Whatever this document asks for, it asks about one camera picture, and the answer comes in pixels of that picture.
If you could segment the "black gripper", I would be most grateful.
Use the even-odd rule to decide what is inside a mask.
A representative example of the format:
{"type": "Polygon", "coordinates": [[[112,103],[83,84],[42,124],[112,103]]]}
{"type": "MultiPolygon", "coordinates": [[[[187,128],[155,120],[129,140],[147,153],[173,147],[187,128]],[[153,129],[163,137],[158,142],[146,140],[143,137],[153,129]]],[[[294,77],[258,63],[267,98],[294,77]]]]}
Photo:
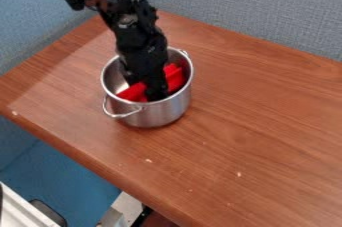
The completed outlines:
{"type": "Polygon", "coordinates": [[[169,96],[169,84],[163,72],[169,60],[167,39],[159,27],[153,32],[142,28],[116,30],[116,49],[122,57],[123,76],[130,85],[146,79],[146,97],[158,101],[169,96]]]}

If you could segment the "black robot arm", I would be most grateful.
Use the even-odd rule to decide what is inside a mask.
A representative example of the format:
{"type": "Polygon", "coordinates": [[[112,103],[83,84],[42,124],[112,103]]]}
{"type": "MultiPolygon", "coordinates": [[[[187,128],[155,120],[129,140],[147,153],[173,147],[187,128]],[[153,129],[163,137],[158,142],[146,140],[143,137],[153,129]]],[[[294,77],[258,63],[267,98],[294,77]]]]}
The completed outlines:
{"type": "Polygon", "coordinates": [[[157,26],[157,8],[149,0],[64,0],[75,11],[94,9],[115,34],[123,75],[130,85],[146,84],[149,101],[169,96],[163,71],[169,61],[167,38],[157,26]]]}

